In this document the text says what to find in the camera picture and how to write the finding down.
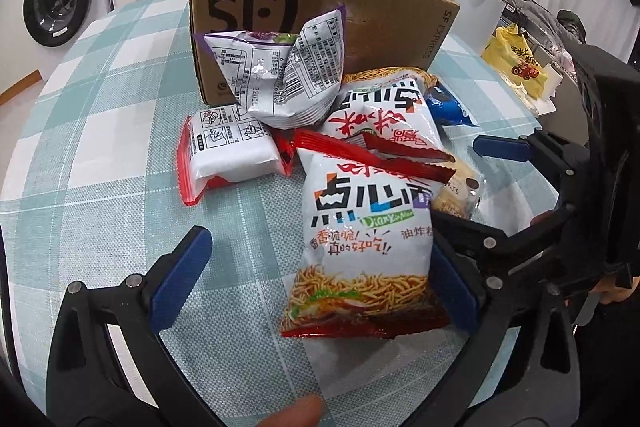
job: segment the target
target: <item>washing machine door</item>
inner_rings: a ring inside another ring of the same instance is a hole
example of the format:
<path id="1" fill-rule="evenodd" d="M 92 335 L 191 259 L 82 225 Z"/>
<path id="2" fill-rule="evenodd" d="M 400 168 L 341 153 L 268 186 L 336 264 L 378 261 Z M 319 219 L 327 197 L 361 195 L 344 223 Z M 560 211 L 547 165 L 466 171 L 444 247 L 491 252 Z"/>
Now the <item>washing machine door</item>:
<path id="1" fill-rule="evenodd" d="M 24 0 L 24 24 L 43 46 L 61 46 L 78 32 L 91 0 Z"/>

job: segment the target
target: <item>checkered tablecloth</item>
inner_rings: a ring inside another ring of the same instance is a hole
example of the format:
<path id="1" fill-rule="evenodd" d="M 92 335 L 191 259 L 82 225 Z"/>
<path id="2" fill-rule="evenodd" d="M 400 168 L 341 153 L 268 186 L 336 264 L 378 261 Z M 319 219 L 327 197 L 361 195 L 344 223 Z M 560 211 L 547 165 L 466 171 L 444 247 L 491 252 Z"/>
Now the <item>checkered tablecloth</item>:
<path id="1" fill-rule="evenodd" d="M 211 408 L 229 426 L 249 426 L 297 396 L 320 393 L 324 427 L 399 424 L 465 337 L 453 328 L 394 341 L 279 336 L 286 284 L 302 252 L 304 172 L 212 190 L 183 206 L 175 148 L 184 118 L 204 107 L 188 21 L 188 0 L 144 0 L 92 23 L 22 130 L 0 223 L 29 396 L 44 409 L 49 344 L 69 282 L 119 284 L 204 225 L 212 258 L 162 339 Z M 536 121 L 510 89 L 451 37 L 431 71 L 480 123 L 442 133 L 447 148 L 486 176 L 474 219 L 513 233 L 552 208 L 556 195 L 530 165 L 481 158 L 470 147 L 482 132 L 532 132 Z"/>

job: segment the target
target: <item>snack bag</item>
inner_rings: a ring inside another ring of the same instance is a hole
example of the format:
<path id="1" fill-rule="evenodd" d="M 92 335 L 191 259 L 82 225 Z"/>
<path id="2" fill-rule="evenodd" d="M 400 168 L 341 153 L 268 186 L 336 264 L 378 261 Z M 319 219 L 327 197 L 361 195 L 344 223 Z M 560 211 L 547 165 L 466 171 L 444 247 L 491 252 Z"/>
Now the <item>snack bag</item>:
<path id="1" fill-rule="evenodd" d="M 364 147 L 375 150 L 383 158 L 404 157 L 455 169 L 455 174 L 431 202 L 433 210 L 469 219 L 478 207 L 486 184 L 484 176 L 455 155 L 446 153 L 446 158 L 434 161 L 434 158 L 430 158 L 422 149 L 389 143 L 370 134 L 364 135 Z"/>
<path id="2" fill-rule="evenodd" d="M 471 115 L 462 103 L 438 80 L 430 92 L 427 93 L 427 107 L 431 111 L 433 120 L 440 125 L 471 125 Z"/>
<path id="3" fill-rule="evenodd" d="M 352 90 L 340 93 L 320 132 L 340 139 L 374 134 L 428 150 L 433 158 L 448 158 L 442 153 L 443 145 L 422 95 L 421 81 L 411 76 L 373 91 L 360 82 L 348 84 Z"/>
<path id="4" fill-rule="evenodd" d="M 527 39 L 518 33 L 515 23 L 495 29 L 495 37 L 489 38 L 482 58 L 513 84 L 522 84 L 530 97 L 539 98 L 542 94 L 548 75 L 533 57 Z"/>
<path id="5" fill-rule="evenodd" d="M 449 321 L 427 277 L 430 202 L 452 169 L 385 160 L 311 131 L 293 141 L 306 171 L 305 246 L 284 337 L 394 337 Z"/>
<path id="6" fill-rule="evenodd" d="M 438 77 L 420 68 L 378 68 L 377 70 L 345 74 L 342 78 L 340 92 L 366 87 L 370 90 L 377 90 L 405 79 L 414 80 L 420 86 L 421 92 L 427 92 L 435 85 Z"/>
<path id="7" fill-rule="evenodd" d="M 240 107 L 271 127 L 317 123 L 340 89 L 344 7 L 307 21 L 297 36 L 241 31 L 202 39 Z"/>
<path id="8" fill-rule="evenodd" d="M 198 111 L 185 121 L 176 154 L 182 202 L 198 203 L 206 188 L 272 172 L 289 176 L 293 149 L 279 134 L 274 138 L 237 105 Z"/>

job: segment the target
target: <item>trash can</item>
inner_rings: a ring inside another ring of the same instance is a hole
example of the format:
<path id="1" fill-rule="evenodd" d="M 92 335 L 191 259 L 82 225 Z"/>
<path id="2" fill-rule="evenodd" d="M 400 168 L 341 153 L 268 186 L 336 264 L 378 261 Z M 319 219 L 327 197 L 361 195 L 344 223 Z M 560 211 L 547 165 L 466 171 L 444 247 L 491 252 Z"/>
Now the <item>trash can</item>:
<path id="1" fill-rule="evenodd" d="M 454 0 L 460 4 L 458 16 L 449 33 L 465 42 L 478 55 L 482 54 L 500 20 L 507 0 Z"/>

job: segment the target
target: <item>wooden baseboard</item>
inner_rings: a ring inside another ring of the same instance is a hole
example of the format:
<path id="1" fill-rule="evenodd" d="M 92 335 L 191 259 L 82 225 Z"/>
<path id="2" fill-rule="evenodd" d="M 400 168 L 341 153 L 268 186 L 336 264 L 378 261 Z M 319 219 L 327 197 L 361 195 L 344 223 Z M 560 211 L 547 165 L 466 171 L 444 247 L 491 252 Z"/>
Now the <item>wooden baseboard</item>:
<path id="1" fill-rule="evenodd" d="M 40 71 L 38 70 L 32 71 L 24 78 L 21 78 L 20 80 L 18 80 L 13 86 L 11 86 L 5 92 L 0 92 L 0 105 L 2 105 L 3 103 L 9 102 L 9 100 L 11 100 L 14 96 L 16 96 L 17 94 L 20 94 L 25 89 L 33 86 L 33 84 L 36 84 L 41 80 L 42 80 L 42 77 L 40 76 Z"/>

